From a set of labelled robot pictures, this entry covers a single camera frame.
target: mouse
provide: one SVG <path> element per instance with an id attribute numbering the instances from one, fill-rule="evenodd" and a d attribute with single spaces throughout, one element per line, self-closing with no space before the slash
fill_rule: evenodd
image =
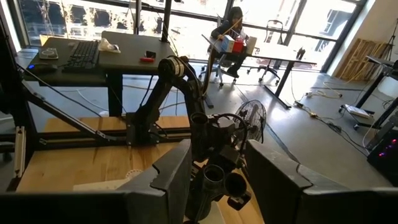
<path id="1" fill-rule="evenodd" d="M 57 71 L 58 66 L 49 63 L 34 63 L 27 67 L 27 70 L 35 75 L 42 75 Z"/>

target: black desk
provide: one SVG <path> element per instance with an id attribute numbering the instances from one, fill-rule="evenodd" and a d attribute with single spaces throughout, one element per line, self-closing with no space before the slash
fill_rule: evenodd
<path id="1" fill-rule="evenodd" d="M 210 45 L 214 45 L 214 49 L 221 54 L 232 54 L 232 55 L 239 55 L 237 53 L 227 53 L 223 52 L 221 49 L 221 41 L 217 41 L 216 39 L 212 37 L 207 37 L 202 34 L 202 36 L 210 43 Z M 311 64 L 311 65 L 316 65 L 316 62 L 313 62 L 311 60 L 307 60 L 306 58 L 303 58 L 302 60 L 296 59 L 297 53 L 289 48 L 288 46 L 284 45 L 279 45 L 279 44 L 264 44 L 261 46 L 261 51 L 260 54 L 258 55 L 249 55 L 247 54 L 247 57 L 254 57 L 254 58 L 262 58 L 262 59 L 270 59 L 270 60 L 280 60 L 280 61 L 286 61 L 288 62 L 285 73 L 283 77 L 280 79 L 278 88 L 276 89 L 275 93 L 268 88 L 268 86 L 264 85 L 266 90 L 285 108 L 289 109 L 291 106 L 287 105 L 283 100 L 279 98 L 280 93 L 282 92 L 282 89 L 285 85 L 285 82 L 287 78 L 289 77 L 289 74 L 291 73 L 293 66 L 296 62 L 299 63 L 306 63 L 306 64 Z M 210 68 L 213 67 L 214 63 L 214 57 L 210 54 L 209 56 L 209 61 L 210 61 Z M 209 67 L 206 71 L 206 77 L 210 77 L 210 72 Z"/>
<path id="2" fill-rule="evenodd" d="M 120 54 L 100 52 L 98 74 L 63 73 L 59 68 L 55 73 L 40 75 L 43 81 L 53 86 L 89 86 L 108 87 L 108 105 L 110 116 L 121 116 L 123 103 L 123 74 L 131 75 L 157 75 L 157 66 L 163 58 L 175 55 L 169 43 L 163 43 L 158 37 L 144 35 L 123 34 L 118 32 L 103 32 L 102 37 L 112 44 L 117 44 Z M 84 40 L 71 40 L 61 38 L 49 38 L 43 47 L 55 47 L 58 51 L 58 60 L 41 60 L 36 55 L 31 63 L 52 63 L 58 66 L 64 65 L 73 47 L 70 42 Z M 154 63 L 142 63 L 140 58 L 147 50 L 156 52 Z M 33 80 L 25 75 L 26 80 Z"/>
<path id="3" fill-rule="evenodd" d="M 382 66 L 382 70 L 379 73 L 379 75 L 377 76 L 377 78 L 373 81 L 373 83 L 369 87 L 369 89 L 366 91 L 366 93 L 362 96 L 360 101 L 355 105 L 355 107 L 357 107 L 357 108 L 361 108 L 364 105 L 366 100 L 368 100 L 368 98 L 372 95 L 373 91 L 377 88 L 377 86 L 380 84 L 381 80 L 384 77 L 391 77 L 395 80 L 398 80 L 398 76 L 391 75 L 391 73 L 390 73 L 394 62 L 390 62 L 388 60 L 376 58 L 376 57 L 372 57 L 372 56 L 366 56 L 366 57 L 368 58 L 369 62 L 372 62 L 372 63 Z M 364 127 L 368 127 L 368 128 L 373 127 L 374 129 L 380 129 L 381 124 L 389 117 L 389 115 L 392 112 L 394 112 L 394 110 L 397 108 L 397 106 L 398 106 L 398 98 L 396 98 L 390 104 L 388 109 L 380 116 L 379 119 L 377 119 L 377 121 L 374 121 L 374 119 L 366 119 L 366 118 L 362 118 L 362 117 L 350 114 L 356 121 L 356 124 L 354 125 L 354 129 L 357 130 L 360 126 L 364 126 Z M 346 110 L 345 105 L 340 106 L 340 109 L 338 111 L 341 112 L 342 110 Z M 374 114 L 373 111 L 366 110 L 366 112 L 369 114 Z"/>

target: black hair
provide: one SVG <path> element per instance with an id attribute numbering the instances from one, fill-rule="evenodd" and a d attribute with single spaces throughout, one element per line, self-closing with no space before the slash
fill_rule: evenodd
<path id="1" fill-rule="evenodd" d="M 228 13 L 228 17 L 227 20 L 229 22 L 229 24 L 232 26 L 232 20 L 234 17 L 238 17 L 238 18 L 242 18 L 243 17 L 243 11 L 240 7 L 236 6 L 236 7 L 232 7 L 231 10 Z M 242 27 L 242 20 L 240 20 L 239 22 L 239 27 Z"/>

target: person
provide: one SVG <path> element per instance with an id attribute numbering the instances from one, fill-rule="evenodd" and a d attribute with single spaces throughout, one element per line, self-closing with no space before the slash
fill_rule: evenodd
<path id="1" fill-rule="evenodd" d="M 226 34 L 228 34 L 230 37 L 232 37 L 235 40 L 239 36 L 243 28 L 242 18 L 243 18 L 242 9 L 240 7 L 232 7 L 228 13 L 227 20 L 225 20 L 222 23 L 222 25 L 215 28 L 211 32 L 212 38 L 223 40 L 224 38 L 223 34 L 233 26 L 232 29 L 228 31 Z M 211 56 L 214 58 L 220 58 L 222 54 L 218 53 L 215 49 L 213 49 Z M 235 64 L 227 70 L 227 73 L 233 75 L 233 77 L 235 78 L 239 78 L 238 70 L 241 68 L 245 58 L 246 55 L 244 54 L 235 57 L 232 56 L 227 57 L 227 60 L 235 61 Z"/>

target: shoe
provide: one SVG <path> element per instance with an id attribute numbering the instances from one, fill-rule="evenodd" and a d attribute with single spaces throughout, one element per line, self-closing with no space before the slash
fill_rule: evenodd
<path id="1" fill-rule="evenodd" d="M 234 67 L 229 68 L 226 72 L 231 74 L 234 78 L 239 78 L 238 71 Z"/>

